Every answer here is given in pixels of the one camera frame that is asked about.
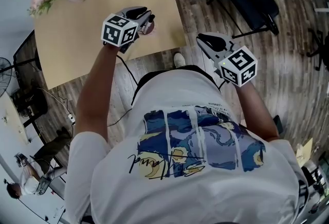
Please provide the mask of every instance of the white t-shirt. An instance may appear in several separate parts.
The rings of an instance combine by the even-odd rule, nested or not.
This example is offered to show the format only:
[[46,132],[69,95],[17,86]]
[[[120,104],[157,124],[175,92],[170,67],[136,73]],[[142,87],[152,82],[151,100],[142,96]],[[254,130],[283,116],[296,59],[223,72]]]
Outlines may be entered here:
[[97,224],[286,224],[304,205],[306,179],[289,143],[267,143],[239,127],[198,72],[148,81],[126,135],[110,152],[96,133],[73,139],[65,189],[71,224],[89,205]]
[[[35,169],[39,177],[43,176],[42,169],[37,162],[35,162],[31,158],[28,158],[27,161]],[[39,181],[37,181],[36,178],[31,175],[30,170],[27,166],[23,168],[23,172],[21,173],[20,186],[22,195],[34,194],[39,186]]]

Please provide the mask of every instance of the graphic print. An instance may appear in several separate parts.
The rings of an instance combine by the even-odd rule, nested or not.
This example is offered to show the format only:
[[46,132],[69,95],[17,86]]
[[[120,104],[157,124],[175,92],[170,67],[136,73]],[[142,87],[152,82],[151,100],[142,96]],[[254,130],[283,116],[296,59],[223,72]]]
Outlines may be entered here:
[[239,137],[241,162],[244,172],[252,171],[264,164],[265,145],[251,136]]
[[244,73],[241,75],[241,84],[244,84],[245,82],[249,81],[252,77],[254,77],[256,74],[256,64],[252,65],[249,69],[247,69]]
[[144,115],[147,134],[166,131],[165,115],[163,111],[152,111]]
[[195,128],[185,133],[170,131],[170,146],[175,177],[190,176],[205,167]]
[[249,64],[253,63],[254,60],[244,50],[229,56],[227,58],[238,70],[244,69]]
[[126,43],[126,42],[132,41],[134,39],[136,28],[137,27],[132,27],[132,28],[126,29],[124,31],[122,43]]
[[194,110],[196,111],[198,126],[214,125],[230,120],[226,115],[213,111],[208,107],[196,106]]
[[189,113],[187,111],[175,111],[167,115],[169,131],[177,130],[181,133],[192,129]]
[[105,25],[103,39],[112,42],[114,44],[119,44],[120,29],[116,29],[112,26]]
[[137,154],[128,157],[132,161],[129,173],[136,166],[142,177],[164,179],[189,177],[206,167],[241,167],[248,172],[264,164],[263,142],[215,109],[195,106],[194,110],[197,124],[193,124],[186,110],[146,114],[146,134],[139,138]]
[[224,68],[223,66],[221,66],[221,68],[222,68],[223,78],[231,81],[234,84],[237,84],[237,75],[236,75],[236,73],[234,73],[233,71],[230,71],[227,68]]
[[203,130],[208,164],[218,169],[235,169],[237,153],[230,131],[217,125],[205,126]]
[[138,156],[141,176],[153,179],[169,176],[169,156],[166,131],[143,135],[138,143]]
[[120,16],[114,16],[111,17],[107,22],[122,28],[129,22],[129,20],[126,20]]

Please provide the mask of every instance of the shoe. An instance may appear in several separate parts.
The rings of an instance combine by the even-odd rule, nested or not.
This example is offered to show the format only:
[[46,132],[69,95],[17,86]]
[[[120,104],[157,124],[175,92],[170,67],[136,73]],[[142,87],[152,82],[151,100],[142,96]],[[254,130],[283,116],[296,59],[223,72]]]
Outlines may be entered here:
[[179,53],[179,52],[176,52],[174,54],[174,65],[175,65],[175,68],[179,68],[179,67],[183,67],[183,66],[186,66],[186,62],[185,62],[185,58],[184,56]]
[[62,133],[64,133],[64,134],[68,134],[68,135],[69,135],[69,133],[68,133],[68,131],[66,130],[65,127],[62,127],[61,131],[62,131]]

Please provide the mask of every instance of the wooden floor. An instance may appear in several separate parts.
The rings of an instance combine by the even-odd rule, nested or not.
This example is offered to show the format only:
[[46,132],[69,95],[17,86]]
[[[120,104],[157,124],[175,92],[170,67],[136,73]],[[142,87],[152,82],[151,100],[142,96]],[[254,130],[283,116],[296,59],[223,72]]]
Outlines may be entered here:
[[[176,0],[184,25],[186,41],[184,48],[168,50],[148,55],[127,62],[128,67],[137,81],[150,72],[156,70],[172,69],[173,53],[182,52],[187,64],[195,64],[212,75],[219,85],[222,81],[213,73],[212,62],[196,46],[195,37],[200,32],[214,31],[228,35],[239,34],[228,15],[217,4],[206,5],[206,0]],[[241,45],[246,45],[258,58],[259,70],[255,86],[266,106],[274,117],[281,117],[284,133],[282,137],[290,141],[296,150],[297,143],[305,144],[311,137],[314,139],[314,148],[320,148],[314,154],[319,156],[323,150],[328,149],[329,141],[329,98],[326,98],[326,88],[329,81],[329,72],[322,65],[321,71],[315,71],[318,57],[306,57],[306,53],[313,51],[311,34],[308,28],[328,32],[329,16],[327,13],[315,14],[315,7],[323,7],[326,0],[275,0],[279,6],[280,14],[276,17],[280,34],[274,36],[270,32],[259,33],[240,38]],[[222,0],[226,8],[238,22],[242,31],[250,31],[245,21],[235,7],[228,0]],[[29,59],[35,50],[35,39],[31,37],[26,46],[18,53],[17,62]],[[29,64],[20,67],[22,81],[29,85],[31,79],[39,83],[42,88],[46,84],[42,72],[36,72]],[[49,92],[66,104],[68,109],[75,113],[79,92],[86,80],[86,76],[58,86]],[[123,64],[117,64],[115,69],[110,112],[108,124],[117,121],[131,108],[131,101],[136,85],[129,76]],[[232,106],[233,112],[241,119],[241,107],[231,84],[225,84],[222,93]],[[71,130],[68,113],[64,107],[51,96],[46,95],[49,111],[40,117],[36,123],[46,141],[54,139],[56,130],[61,126]],[[116,125],[109,127],[109,144],[113,147],[123,139],[124,126],[127,117]],[[64,164],[68,161],[68,148],[63,150],[58,159]]]

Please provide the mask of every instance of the wooden table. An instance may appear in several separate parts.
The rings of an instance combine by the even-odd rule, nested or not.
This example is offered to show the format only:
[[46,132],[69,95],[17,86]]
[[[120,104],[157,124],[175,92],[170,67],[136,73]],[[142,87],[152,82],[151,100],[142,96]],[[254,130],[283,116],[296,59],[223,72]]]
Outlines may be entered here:
[[155,14],[155,30],[121,55],[125,60],[185,46],[175,0],[57,0],[35,20],[35,37],[48,89],[89,73],[102,48],[105,18],[125,7],[146,6]]
[[24,144],[28,144],[24,125],[7,92],[4,92],[0,97],[0,110],[0,122],[3,123],[4,126],[8,126]]

